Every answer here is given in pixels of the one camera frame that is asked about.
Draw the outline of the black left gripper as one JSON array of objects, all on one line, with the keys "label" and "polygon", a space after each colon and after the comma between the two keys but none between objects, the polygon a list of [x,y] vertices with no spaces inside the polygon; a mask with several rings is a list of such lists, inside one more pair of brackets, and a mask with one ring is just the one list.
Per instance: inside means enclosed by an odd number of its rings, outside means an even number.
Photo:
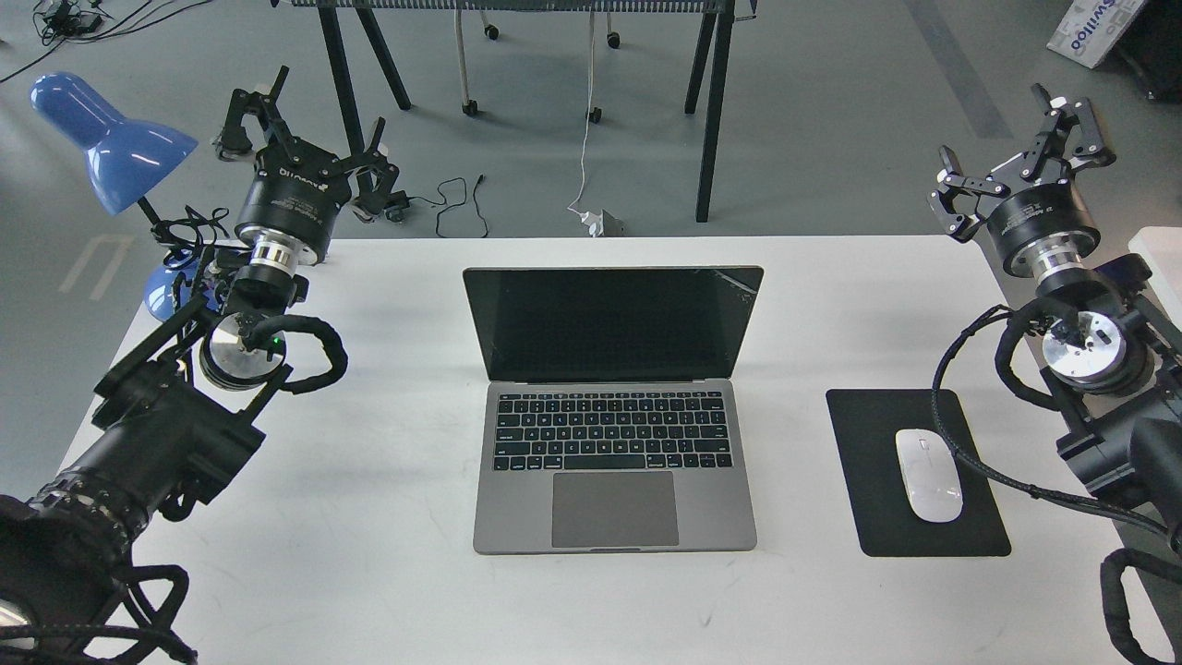
[{"label": "black left gripper", "polygon": [[[320,146],[298,144],[277,105],[288,74],[290,67],[282,65],[268,90],[233,91],[215,152],[255,157],[255,176],[234,227],[243,243],[255,245],[262,232],[279,232],[305,246],[303,257],[324,257],[343,206],[364,223],[398,207],[392,187],[400,169],[381,151],[384,117],[374,122],[366,148],[343,159]],[[243,128],[246,116],[259,120],[266,142],[261,150]],[[349,178],[356,175],[372,175],[375,181],[351,197]]]}]

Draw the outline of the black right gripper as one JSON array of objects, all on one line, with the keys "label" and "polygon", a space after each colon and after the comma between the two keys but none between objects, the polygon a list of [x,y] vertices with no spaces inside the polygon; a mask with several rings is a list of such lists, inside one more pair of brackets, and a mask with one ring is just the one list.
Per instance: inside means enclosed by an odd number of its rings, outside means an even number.
[{"label": "black right gripper", "polygon": [[1030,245],[1060,235],[1087,257],[1100,235],[1074,177],[1080,170],[1111,165],[1116,154],[1087,98],[1052,97],[1039,83],[1031,85],[1031,93],[1043,109],[1043,126],[1020,163],[972,177],[962,172],[950,146],[940,146],[942,168],[928,198],[930,210],[959,243],[968,243],[985,222],[1004,261],[1021,261]]}]

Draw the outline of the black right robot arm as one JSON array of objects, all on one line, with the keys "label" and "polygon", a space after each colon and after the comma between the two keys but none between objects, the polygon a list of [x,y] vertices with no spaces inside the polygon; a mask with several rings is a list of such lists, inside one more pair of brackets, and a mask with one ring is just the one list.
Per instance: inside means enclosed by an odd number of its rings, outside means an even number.
[{"label": "black right robot arm", "polygon": [[[1077,172],[1116,158],[1087,98],[1031,87],[1043,125],[1031,146],[987,175],[967,175],[957,154],[940,149],[942,168],[929,206],[947,236],[967,243],[987,230],[1002,270],[1032,278],[1034,299],[995,306],[959,333],[939,361],[930,412],[953,459],[983,478],[1073,511],[1139,527],[1171,550],[1112,550],[1099,568],[1102,609],[1113,648],[1131,664],[1152,664],[1134,635],[1128,568],[1178,583],[1181,395],[1178,327],[1147,296],[1152,270],[1139,254],[1099,268],[1085,257],[1100,233],[1077,189]],[[1069,433],[1056,450],[1084,484],[1084,496],[1009,478],[968,452],[948,432],[940,408],[946,371],[989,324],[1004,321],[994,353],[996,378],[1019,400],[1059,413]]]}]

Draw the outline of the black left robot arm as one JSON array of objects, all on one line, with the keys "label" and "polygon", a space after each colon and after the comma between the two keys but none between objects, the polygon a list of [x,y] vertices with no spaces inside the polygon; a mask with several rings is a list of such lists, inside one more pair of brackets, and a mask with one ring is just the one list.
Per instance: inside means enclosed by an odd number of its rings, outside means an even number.
[{"label": "black left robot arm", "polygon": [[288,69],[265,91],[235,90],[215,141],[220,159],[251,159],[254,178],[238,245],[215,216],[188,211],[178,235],[147,202],[194,151],[189,135],[131,119],[80,77],[47,73],[30,104],[80,148],[100,204],[151,220],[170,257],[174,307],[97,383],[100,438],[41,491],[4,497],[4,663],[98,664],[96,639],[124,640],[106,664],[155,651],[194,664],[173,622],[188,594],[186,569],[134,563],[154,516],[178,522],[223,493],[264,443],[254,420],[279,392],[309,395],[340,380],[349,357],[329,322],[296,315],[309,293],[303,265],[320,265],[336,219],[395,210],[398,169],[366,148],[340,157],[292,133],[277,102]]}]

